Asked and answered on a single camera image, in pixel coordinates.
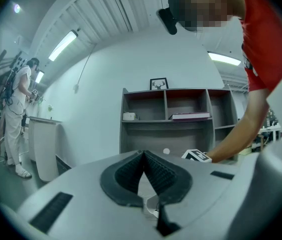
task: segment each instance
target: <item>person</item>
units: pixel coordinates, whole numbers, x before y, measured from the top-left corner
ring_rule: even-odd
[[[22,177],[29,179],[32,175],[21,166],[19,159],[18,136],[21,131],[22,115],[25,111],[26,96],[35,99],[34,95],[28,88],[31,82],[31,75],[35,76],[39,71],[39,60],[32,58],[25,66],[21,67],[15,74],[13,82],[13,94],[6,102],[4,107],[5,114],[5,135],[4,144],[7,153],[7,164],[9,166],[15,165],[15,173]]]
[[[207,156],[216,163],[245,149],[269,109],[266,98],[282,80],[282,18],[269,0],[168,0],[172,16],[188,31],[219,27],[238,17],[243,29],[243,64],[248,79],[244,116]]]
[[[24,115],[21,120],[21,130],[20,130],[20,135],[23,136],[24,132],[26,131],[26,120],[27,120],[27,113],[24,112]]]

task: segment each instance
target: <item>gray floor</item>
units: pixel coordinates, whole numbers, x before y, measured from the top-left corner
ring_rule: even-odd
[[[29,150],[29,138],[26,132],[24,136],[19,137],[19,153],[27,152]],[[1,147],[2,157],[0,161],[4,160],[4,143]],[[22,166],[32,174],[31,179],[23,179],[15,174],[14,166],[7,166],[4,162],[0,162],[0,203],[3,203],[16,211],[27,197],[32,195],[38,189],[45,185],[40,180],[37,166],[29,158],[29,153],[24,153],[20,156]],[[66,172],[67,169],[61,164],[57,164],[59,174]]]

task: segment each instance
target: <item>fluorescent light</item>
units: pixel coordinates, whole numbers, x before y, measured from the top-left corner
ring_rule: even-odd
[[[38,83],[40,83],[40,81],[41,81],[41,79],[42,79],[42,77],[43,77],[43,75],[44,75],[45,73],[43,73],[41,70],[39,71],[39,73],[37,74],[37,77],[36,77],[36,79],[35,79],[35,82],[38,84]]]
[[[229,63],[229,64],[232,64],[232,65],[235,65],[235,66],[238,66],[241,63],[240,60],[235,59],[235,58],[231,58],[231,57],[228,57],[228,56],[224,56],[224,55],[209,52],[209,51],[207,53],[209,54],[210,58],[213,61],[225,62],[225,63]]]
[[[59,54],[77,37],[78,34],[74,30],[71,30],[54,48],[53,52],[49,56],[49,59],[54,62]]]

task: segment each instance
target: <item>black rubber strip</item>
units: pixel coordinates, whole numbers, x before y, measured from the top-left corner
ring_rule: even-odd
[[[57,220],[73,195],[58,193],[31,221],[30,224],[37,230],[47,233]]]
[[[164,206],[181,202],[191,189],[192,176],[187,170],[148,150],[139,150],[107,167],[101,174],[100,186],[118,205],[142,208],[143,199],[138,196],[138,187],[143,173],[159,197],[156,229],[167,236],[181,227],[169,221]]]
[[[234,175],[233,174],[229,174],[229,173],[225,173],[225,172],[221,172],[221,171],[213,171],[210,173],[213,176],[217,176],[219,178],[223,178],[223,179],[227,179],[227,180],[232,180]]]

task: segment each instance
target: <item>gray shelving unit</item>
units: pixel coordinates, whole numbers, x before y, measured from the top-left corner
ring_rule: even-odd
[[[140,120],[123,121],[132,112]],[[210,112],[203,120],[175,121],[176,113]],[[133,150],[163,152],[181,157],[186,150],[208,152],[220,143],[238,122],[231,90],[166,89],[122,94],[120,153]]]

